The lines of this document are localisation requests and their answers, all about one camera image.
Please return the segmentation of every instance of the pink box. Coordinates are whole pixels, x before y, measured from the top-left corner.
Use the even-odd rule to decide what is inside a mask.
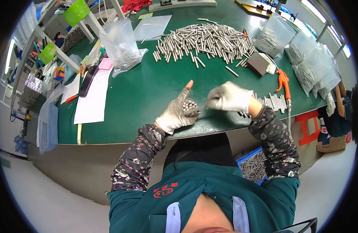
[[[106,58],[103,58],[102,62],[100,62],[99,69],[110,70],[112,66],[113,65],[112,65],[110,59],[106,57]]]

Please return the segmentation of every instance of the red stool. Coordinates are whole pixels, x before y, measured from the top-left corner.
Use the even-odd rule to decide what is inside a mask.
[[[304,114],[301,114],[301,115],[295,117],[296,122],[301,122],[301,124],[302,124],[303,139],[299,140],[300,146],[306,145],[306,144],[308,144],[314,140],[317,140],[319,138],[319,133],[321,132],[321,129],[318,127],[318,122],[316,120],[316,118],[318,116],[319,116],[318,110],[313,110],[311,112],[304,113]],[[315,131],[315,133],[308,135],[306,121],[311,118],[314,119],[316,131]]]

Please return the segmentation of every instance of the glove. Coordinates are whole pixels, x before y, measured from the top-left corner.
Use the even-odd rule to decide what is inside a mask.
[[[249,104],[253,91],[245,90],[226,82],[209,92],[206,107],[224,111],[242,111],[249,114]]]
[[[182,126],[192,125],[196,117],[185,117],[182,106],[187,96],[191,93],[193,81],[191,80],[175,100],[172,100],[162,115],[156,118],[158,126],[166,133],[172,135],[175,129]]]

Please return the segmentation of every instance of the green workbench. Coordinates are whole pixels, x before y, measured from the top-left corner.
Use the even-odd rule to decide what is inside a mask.
[[[138,17],[148,13],[148,7],[144,7],[135,15],[131,15],[132,26],[135,28]],[[218,1],[217,7],[183,7],[173,10],[154,12],[153,16],[172,15],[165,33],[187,25],[202,23],[197,18],[209,18],[220,24],[225,24],[242,31],[245,28],[254,38],[260,33],[258,26],[264,26],[267,19],[248,15],[232,0]],[[207,95],[211,89],[222,85],[226,81],[232,81],[241,87],[254,90],[258,97],[273,94],[278,88],[278,75],[265,74],[258,78],[249,68],[235,68],[236,63],[229,65],[239,77],[235,77],[225,69],[225,63],[221,58],[210,60],[204,54],[199,54],[206,68],[200,66],[196,69],[190,57],[185,57],[174,63],[154,61],[152,52],[157,41],[137,43],[140,49],[147,48],[149,52],[144,55],[140,64],[128,72],[119,74],[116,78],[109,78],[107,91],[105,117],[103,122],[83,124],[81,143],[108,144],[132,142],[136,137],[136,131],[145,123],[154,122],[155,118],[162,114],[168,103],[175,99],[188,81],[193,79],[192,98],[198,105],[206,103]],[[89,53],[93,44],[88,44],[85,38],[72,48],[68,54],[77,54],[81,58]],[[326,102],[311,94],[308,98],[297,78],[293,68],[286,57],[276,58],[275,62],[289,77],[289,87],[292,96],[292,116],[302,114],[326,105]],[[277,95],[284,94],[284,88]],[[59,108],[58,137],[60,144],[77,144],[78,125],[74,125],[74,112],[76,106],[73,103],[57,104]],[[287,113],[276,112],[280,119],[286,118]],[[197,122],[193,126],[177,129],[169,139],[208,135],[225,132],[233,129],[247,127],[250,119],[240,117],[236,112],[223,112],[210,109],[202,110]]]

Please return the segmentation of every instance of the floral sleeve cover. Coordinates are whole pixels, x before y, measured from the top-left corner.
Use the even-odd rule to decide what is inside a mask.
[[[154,124],[145,124],[137,138],[121,155],[111,177],[111,192],[115,190],[147,191],[153,157],[165,148],[165,134]]]
[[[276,118],[271,108],[262,108],[250,123],[249,131],[256,139],[262,140],[268,179],[298,178],[301,163],[298,161],[297,147],[290,139],[287,125]]]

